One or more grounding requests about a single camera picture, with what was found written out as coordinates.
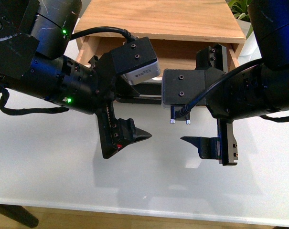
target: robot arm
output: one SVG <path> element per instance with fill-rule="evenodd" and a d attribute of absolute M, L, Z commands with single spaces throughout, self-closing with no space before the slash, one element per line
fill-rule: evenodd
<path fill-rule="evenodd" d="M 9 115 L 54 114 L 69 109 L 96 114 L 104 158 L 151 135 L 135 127 L 132 119 L 116 119 L 112 102 L 119 77 L 143 71 L 136 83 L 159 75 L 155 51 L 148 38 L 94 56 L 91 67 L 79 64 L 64 52 L 81 10 L 80 0 L 0 0 L 0 108 Z M 12 89 L 60 107 L 52 109 L 5 108 Z"/>
<path fill-rule="evenodd" d="M 195 70 L 166 70 L 162 100 L 171 106 L 171 123 L 189 120 L 195 105 L 206 106 L 217 119 L 218 137 L 182 137 L 198 148 L 202 159 L 236 165 L 233 121 L 289 110 L 289 0 L 252 0 L 248 7 L 262 60 L 225 73 L 226 55 L 218 45 L 197 54 Z"/>

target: white table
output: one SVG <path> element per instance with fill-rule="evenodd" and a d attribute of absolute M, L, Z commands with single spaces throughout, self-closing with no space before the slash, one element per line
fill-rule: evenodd
<path fill-rule="evenodd" d="M 52 104 L 11 91 L 7 106 Z M 216 136 L 206 108 L 190 126 L 169 124 L 158 105 L 115 104 L 115 113 L 153 137 L 104 160 L 95 115 L 0 111 L 0 204 L 289 226 L 289 123 L 235 121 L 238 165 L 222 167 L 180 140 Z"/>

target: black cable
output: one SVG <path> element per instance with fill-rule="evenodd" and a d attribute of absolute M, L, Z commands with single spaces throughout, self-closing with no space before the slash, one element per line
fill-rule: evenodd
<path fill-rule="evenodd" d="M 120 29 L 120 28 L 117 28 L 117 27 L 109 27 L 109 26 L 94 27 L 94 28 L 91 28 L 91 29 L 88 29 L 88 30 L 84 30 L 84 31 L 80 31 L 80 32 L 74 33 L 74 34 L 71 35 L 71 39 L 70 40 L 72 41 L 72 40 L 75 40 L 77 38 L 88 36 L 90 34 L 99 33 L 99 32 L 115 32 L 115 33 L 119 33 L 123 37 L 126 38 L 127 42 L 133 42 L 133 41 L 136 40 L 136 38 L 133 35 L 131 35 L 131 33 L 128 32 L 127 30 Z"/>
<path fill-rule="evenodd" d="M 261 115 L 259 117 L 263 118 L 265 120 L 276 122 L 276 123 L 288 123 L 289 122 L 289 116 L 281 117 L 281 118 L 273 118 L 273 117 L 269 117 L 267 115 Z"/>
<path fill-rule="evenodd" d="M 175 112 L 175 118 L 181 118 L 186 116 L 188 113 L 190 113 L 191 109 L 193 107 L 195 107 L 203 98 L 206 97 L 206 95 L 208 95 L 215 87 L 217 87 L 218 85 L 220 85 L 221 83 L 225 82 L 226 80 L 230 79 L 231 77 L 237 75 L 238 73 L 253 67 L 255 65 L 261 64 L 263 63 L 262 59 L 257 59 L 254 61 L 250 61 L 247 62 L 235 69 L 233 69 L 232 71 L 226 73 L 223 75 L 222 78 L 220 78 L 219 80 L 215 81 L 212 85 L 210 85 L 207 89 L 205 89 L 203 92 L 201 92 L 198 96 L 196 96 L 194 99 L 192 99 L 191 102 L 189 102 L 188 104 L 186 104 L 185 106 L 183 106 L 183 108 L 179 111 Z"/>
<path fill-rule="evenodd" d="M 2 96 L 0 98 L 0 110 L 7 115 L 27 115 L 27 114 L 32 114 L 32 113 L 57 114 L 57 113 L 62 113 L 62 112 L 66 112 L 69 110 L 66 107 L 32 108 L 32 109 L 21 109 L 21 110 L 9 109 L 4 106 L 6 105 L 10 97 L 10 93 L 5 88 L 3 88 L 1 92 L 2 92 Z"/>

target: wooden tabletop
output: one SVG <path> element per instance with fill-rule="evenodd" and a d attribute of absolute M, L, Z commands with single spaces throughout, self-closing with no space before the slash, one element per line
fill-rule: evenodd
<path fill-rule="evenodd" d="M 92 0 L 75 32 L 96 26 L 120 27 L 151 39 L 237 44 L 246 40 L 225 0 Z"/>

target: wooden floor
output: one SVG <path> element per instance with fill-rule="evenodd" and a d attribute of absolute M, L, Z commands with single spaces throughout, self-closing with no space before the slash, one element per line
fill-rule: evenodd
<path fill-rule="evenodd" d="M 37 229 L 272 229 L 271 226 L 130 216 L 52 208 L 25 207 L 39 219 Z M 0 215 L 0 229 L 25 229 Z"/>

